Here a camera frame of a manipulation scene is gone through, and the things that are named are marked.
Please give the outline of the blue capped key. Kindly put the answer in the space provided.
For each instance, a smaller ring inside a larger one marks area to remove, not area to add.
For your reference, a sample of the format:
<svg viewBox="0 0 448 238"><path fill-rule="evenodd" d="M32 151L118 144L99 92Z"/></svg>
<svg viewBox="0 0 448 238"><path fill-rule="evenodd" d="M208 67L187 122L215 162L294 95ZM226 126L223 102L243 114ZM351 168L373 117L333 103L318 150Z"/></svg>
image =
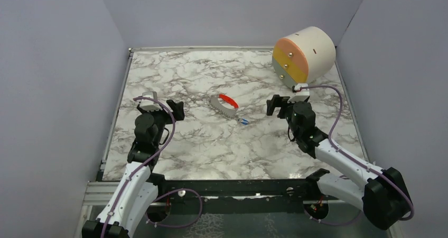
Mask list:
<svg viewBox="0 0 448 238"><path fill-rule="evenodd" d="M237 121L238 121L238 123L240 123L242 125L248 125L249 124L248 120L246 120L244 118L238 118Z"/></svg>

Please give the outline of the silver red wristlet keychain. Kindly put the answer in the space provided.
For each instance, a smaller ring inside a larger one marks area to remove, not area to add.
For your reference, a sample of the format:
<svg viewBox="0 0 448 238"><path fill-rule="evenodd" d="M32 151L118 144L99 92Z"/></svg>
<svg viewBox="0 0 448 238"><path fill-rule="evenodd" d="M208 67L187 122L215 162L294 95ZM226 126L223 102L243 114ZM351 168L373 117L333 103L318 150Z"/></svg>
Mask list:
<svg viewBox="0 0 448 238"><path fill-rule="evenodd" d="M227 118L236 118L239 105L231 97L225 94L212 95L209 104L219 114Z"/></svg>

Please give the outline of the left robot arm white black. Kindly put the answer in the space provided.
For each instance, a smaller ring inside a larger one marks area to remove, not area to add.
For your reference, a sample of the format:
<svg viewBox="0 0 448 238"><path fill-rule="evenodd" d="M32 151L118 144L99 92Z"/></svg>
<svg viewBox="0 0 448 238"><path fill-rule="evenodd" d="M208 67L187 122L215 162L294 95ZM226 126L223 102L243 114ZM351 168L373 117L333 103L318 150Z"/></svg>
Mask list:
<svg viewBox="0 0 448 238"><path fill-rule="evenodd" d="M132 237L150 204L165 197L166 187L148 179L174 135L170 133L163 141L165 127L184 120L184 104L171 99L162 104L144 96L136 100L140 115L135 119L135 138L125 172L105 208L95 220L84 223L82 237Z"/></svg>

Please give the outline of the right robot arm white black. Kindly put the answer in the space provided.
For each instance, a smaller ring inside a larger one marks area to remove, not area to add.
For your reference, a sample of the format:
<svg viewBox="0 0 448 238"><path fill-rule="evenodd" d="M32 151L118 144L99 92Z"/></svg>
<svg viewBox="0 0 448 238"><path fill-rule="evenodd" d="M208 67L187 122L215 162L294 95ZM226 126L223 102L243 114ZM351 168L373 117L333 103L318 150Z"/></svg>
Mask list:
<svg viewBox="0 0 448 238"><path fill-rule="evenodd" d="M266 114L279 108L278 118L288 123L288 138L299 149L342 173L341 178L320 169L307 177L305 193L311 199L336 197L360 210L375 227L386 230L405 216L413 204L402 174L395 168L383 169L346 151L315 125L316 114L307 100L290 101L274 95L267 100Z"/></svg>

